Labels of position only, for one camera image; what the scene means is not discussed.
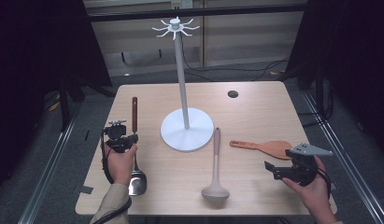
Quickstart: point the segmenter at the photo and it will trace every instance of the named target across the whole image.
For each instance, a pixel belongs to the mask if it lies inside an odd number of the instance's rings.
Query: gray carpet
[[[268,71],[281,71],[286,64],[281,64]],[[267,63],[236,64],[215,68],[260,69]],[[208,81],[251,81],[262,72],[211,70],[196,72],[186,70],[186,82]],[[257,79],[274,80],[277,76],[266,73]],[[120,85],[139,83],[175,83],[178,82],[176,71],[150,74],[139,74],[129,77],[113,77],[113,88],[116,91]],[[299,113],[309,112],[309,107],[298,90],[295,79],[285,81],[292,102]],[[45,194],[45,198],[37,213],[35,223],[88,223],[91,216],[80,216],[75,212],[78,199],[78,188],[82,186],[87,174],[92,155],[99,140],[99,134],[105,125],[107,114],[113,103],[113,98],[105,97],[93,90],[83,88],[86,99],[83,103],[71,104],[71,110],[81,104],[81,109],[75,117],[75,125],[68,139],[64,152],[59,159],[54,176]],[[302,123],[314,121],[312,116],[300,116]],[[361,132],[357,120],[352,116],[338,97],[334,96],[334,114],[329,119],[330,124],[339,136],[345,150],[362,173],[373,192],[384,207],[384,154],[376,146],[374,139]],[[35,190],[39,177],[43,173],[52,150],[60,136],[62,125],[59,109],[46,111],[39,121],[35,137],[31,141],[28,153],[17,167],[15,174],[0,188],[0,223],[17,223],[29,198]],[[319,125],[305,128],[310,144],[331,149]],[[335,182],[337,189],[333,191],[338,206],[336,216],[345,223],[376,223],[360,195],[350,182],[342,165],[336,157],[322,158],[327,166],[327,172]],[[286,217],[291,223],[314,223],[309,216]],[[206,217],[131,217],[131,223],[207,223]],[[228,217],[217,220],[218,223],[280,223],[268,217]]]

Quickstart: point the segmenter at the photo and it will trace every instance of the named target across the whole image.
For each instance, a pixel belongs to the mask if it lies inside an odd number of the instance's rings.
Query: ladle
[[[211,185],[202,189],[201,194],[207,200],[213,203],[223,203],[230,196],[230,192],[224,189],[219,182],[218,163],[220,147],[220,129],[216,128],[214,132],[214,172]]]
[[[133,97],[133,133],[136,134],[137,130],[137,98]],[[136,162],[136,154],[134,155],[134,170],[131,173],[131,183],[129,188],[130,195],[140,195],[146,192],[148,187],[148,180],[146,175],[139,170],[138,163]]]

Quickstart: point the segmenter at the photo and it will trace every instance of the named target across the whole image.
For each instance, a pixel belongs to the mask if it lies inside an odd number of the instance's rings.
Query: gray ladle
[[[223,203],[229,198],[230,192],[224,189],[219,182],[218,163],[219,163],[220,129],[214,132],[214,172],[211,185],[202,189],[201,194],[204,198],[213,203]]]

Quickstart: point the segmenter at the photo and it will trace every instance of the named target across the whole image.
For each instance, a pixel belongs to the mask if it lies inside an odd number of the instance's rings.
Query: hand
[[[318,157],[315,157],[315,161],[318,167],[325,171],[325,166]],[[316,175],[314,181],[305,187],[286,177],[282,178],[282,182],[299,195],[310,215],[316,219],[318,224],[337,221],[329,204],[326,182],[320,175]]]
[[[136,144],[133,144],[128,151],[117,153],[113,149],[110,150],[110,147],[105,144],[105,154],[109,153],[107,156],[107,166],[114,184],[130,186],[131,173],[134,170],[134,155],[137,150],[138,147]]]

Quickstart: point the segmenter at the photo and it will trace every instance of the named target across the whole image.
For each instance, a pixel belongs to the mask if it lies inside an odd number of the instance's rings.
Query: wooden spatula
[[[242,142],[242,141],[230,141],[231,147],[241,147],[252,150],[260,150],[261,152],[266,153],[274,158],[280,160],[290,160],[286,154],[285,149],[291,149],[292,146],[289,142],[286,141],[269,141],[261,144],[251,143],[251,142]]]

